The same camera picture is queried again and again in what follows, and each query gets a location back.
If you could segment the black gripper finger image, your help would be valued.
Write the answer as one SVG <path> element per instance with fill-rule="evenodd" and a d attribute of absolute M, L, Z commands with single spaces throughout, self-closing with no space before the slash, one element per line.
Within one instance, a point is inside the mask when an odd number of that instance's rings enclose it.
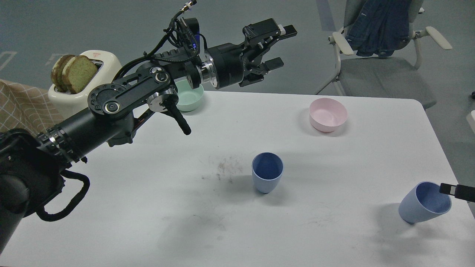
<path fill-rule="evenodd" d="M 244 56 L 260 56 L 280 40 L 295 37 L 297 31 L 293 25 L 278 25 L 275 20 L 263 20 L 243 27 Z"/>
<path fill-rule="evenodd" d="M 466 185 L 440 184 L 440 193 L 454 196 L 467 202 L 475 203 L 475 188 Z"/>
<path fill-rule="evenodd" d="M 244 87 L 254 83 L 259 83 L 263 81 L 264 76 L 270 71 L 283 66 L 284 62 L 280 57 L 268 60 L 266 62 L 261 62 L 260 64 L 256 64 L 256 62 L 247 62 L 243 65 L 243 79 L 241 82 L 239 82 L 239 86 Z"/>

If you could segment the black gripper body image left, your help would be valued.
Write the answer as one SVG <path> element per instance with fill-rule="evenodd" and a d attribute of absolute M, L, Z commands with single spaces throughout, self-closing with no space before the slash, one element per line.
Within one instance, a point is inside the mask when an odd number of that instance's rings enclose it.
<path fill-rule="evenodd" d="M 244 44 L 225 43 L 204 52 L 209 67 L 210 83 L 219 90 L 239 83 L 244 87 L 263 81 L 263 75 L 245 74 Z"/>

